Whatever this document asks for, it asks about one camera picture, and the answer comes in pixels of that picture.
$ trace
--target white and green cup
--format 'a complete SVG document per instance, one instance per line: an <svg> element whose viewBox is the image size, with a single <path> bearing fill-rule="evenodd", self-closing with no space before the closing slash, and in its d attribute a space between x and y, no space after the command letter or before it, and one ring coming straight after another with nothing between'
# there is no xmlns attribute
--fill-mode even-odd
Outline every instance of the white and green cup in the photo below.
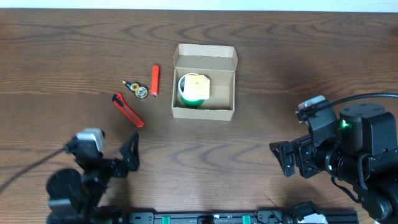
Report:
<svg viewBox="0 0 398 224"><path fill-rule="evenodd" d="M200 106L205 100L187 100L184 98L184 87L185 87L185 76L187 75L199 75L197 73L188 73L180 78L178 81L178 91L180 92L181 101L186 106L197 107Z"/></svg>

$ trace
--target green clip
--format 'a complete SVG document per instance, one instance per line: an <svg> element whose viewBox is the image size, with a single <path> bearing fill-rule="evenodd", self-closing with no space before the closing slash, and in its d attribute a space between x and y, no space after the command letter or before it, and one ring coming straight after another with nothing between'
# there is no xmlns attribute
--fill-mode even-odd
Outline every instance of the green clip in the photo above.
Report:
<svg viewBox="0 0 398 224"><path fill-rule="evenodd" d="M243 224L251 224L250 215L243 215Z"/></svg>
<svg viewBox="0 0 398 224"><path fill-rule="evenodd" d="M162 217L162 224L170 224L170 223L171 223L170 217Z"/></svg>

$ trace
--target yellow sticky note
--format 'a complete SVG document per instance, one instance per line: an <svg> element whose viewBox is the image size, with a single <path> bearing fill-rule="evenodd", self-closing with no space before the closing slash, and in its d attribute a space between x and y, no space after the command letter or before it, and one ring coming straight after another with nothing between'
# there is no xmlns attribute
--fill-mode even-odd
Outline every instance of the yellow sticky note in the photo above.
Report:
<svg viewBox="0 0 398 224"><path fill-rule="evenodd" d="M207 100L210 97L210 80L205 75L185 76L184 98L186 100Z"/></svg>

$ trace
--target red object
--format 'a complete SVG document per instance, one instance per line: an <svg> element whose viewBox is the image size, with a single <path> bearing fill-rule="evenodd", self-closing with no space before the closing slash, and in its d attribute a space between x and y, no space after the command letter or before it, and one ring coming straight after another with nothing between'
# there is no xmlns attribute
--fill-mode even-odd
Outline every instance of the red object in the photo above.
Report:
<svg viewBox="0 0 398 224"><path fill-rule="evenodd" d="M154 65L152 69L152 88L150 89L151 95L156 97L159 94L159 66Z"/></svg>
<svg viewBox="0 0 398 224"><path fill-rule="evenodd" d="M143 120L141 120L141 118L129 107L129 105L127 105L127 103L124 101L121 93L115 93L115 95L113 95L113 97L112 97L112 102L138 128L142 128L144 126Z"/></svg>

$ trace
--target green light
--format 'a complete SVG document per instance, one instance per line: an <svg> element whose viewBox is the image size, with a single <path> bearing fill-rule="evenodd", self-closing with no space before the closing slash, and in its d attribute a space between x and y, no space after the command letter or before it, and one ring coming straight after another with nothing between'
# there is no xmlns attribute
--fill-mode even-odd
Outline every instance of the green light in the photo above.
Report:
<svg viewBox="0 0 398 224"><path fill-rule="evenodd" d="M345 128L345 127L347 127L347 126L349 126L349 124L347 124L347 122L346 122L345 120L342 120L342 121L341 121L341 127L342 127L342 128Z"/></svg>

